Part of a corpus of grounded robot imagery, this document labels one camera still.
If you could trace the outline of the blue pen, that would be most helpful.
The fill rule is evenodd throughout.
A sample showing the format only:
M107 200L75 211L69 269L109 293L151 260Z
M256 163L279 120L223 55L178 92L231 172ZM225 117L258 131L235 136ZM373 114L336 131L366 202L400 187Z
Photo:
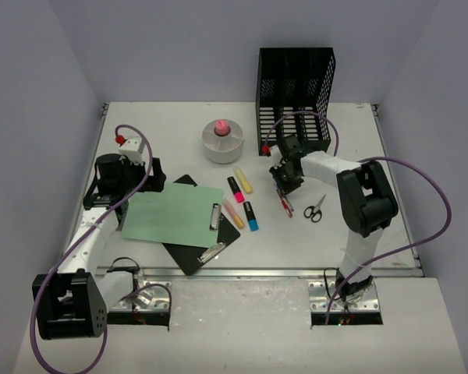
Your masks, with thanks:
M290 203L288 197L282 192L278 185L275 185L275 190L279 195L280 200L284 203L283 206L292 213L294 212L293 205Z

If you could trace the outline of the red pen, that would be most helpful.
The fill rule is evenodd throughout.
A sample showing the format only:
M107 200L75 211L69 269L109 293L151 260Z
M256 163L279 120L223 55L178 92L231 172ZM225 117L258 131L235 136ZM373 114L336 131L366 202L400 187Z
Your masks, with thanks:
M283 194L281 193L281 191L278 189L278 187L275 188L275 191L276 193L278 194L278 197L280 199L280 202L285 210L285 212L287 213L288 217L289 218L292 218L293 217L293 209L291 207L291 205L289 204L289 201L283 196Z

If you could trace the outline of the black handled scissors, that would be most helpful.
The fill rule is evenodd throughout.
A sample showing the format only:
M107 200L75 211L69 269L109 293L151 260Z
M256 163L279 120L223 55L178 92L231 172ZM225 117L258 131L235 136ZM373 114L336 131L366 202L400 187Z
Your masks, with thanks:
M313 223L320 222L322 218L321 206L325 198L326 195L323 195L316 204L308 206L303 212L304 217Z

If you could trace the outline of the pink capped glue stick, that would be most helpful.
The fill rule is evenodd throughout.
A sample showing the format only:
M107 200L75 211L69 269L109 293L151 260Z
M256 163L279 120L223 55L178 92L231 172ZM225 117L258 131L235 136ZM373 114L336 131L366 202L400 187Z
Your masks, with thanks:
M229 121L226 119L217 120L214 126L214 133L217 136L227 136L230 133Z

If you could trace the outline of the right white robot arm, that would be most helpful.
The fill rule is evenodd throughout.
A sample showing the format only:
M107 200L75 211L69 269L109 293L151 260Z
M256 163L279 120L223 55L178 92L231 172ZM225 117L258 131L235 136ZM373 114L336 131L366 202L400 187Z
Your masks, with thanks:
M342 218L349 229L343 260L336 270L331 299L352 305L372 283L372 259L382 236L399 212L385 171L377 161L345 161L324 151L308 153L295 136L261 147L272 158L269 172L281 196L297 190L305 178L337 189Z

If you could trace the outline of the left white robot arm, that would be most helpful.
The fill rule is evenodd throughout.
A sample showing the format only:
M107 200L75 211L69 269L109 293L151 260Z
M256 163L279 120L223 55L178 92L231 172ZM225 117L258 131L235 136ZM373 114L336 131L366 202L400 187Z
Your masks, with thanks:
M112 233L122 223L131 192L161 192L166 175L159 158L151 166L131 157L108 153L94 163L94 177L83 198L83 214L63 261L51 276L39 274L32 291L38 304L35 326L44 340L100 337L108 311L122 299L141 304L146 286L136 267L95 273Z

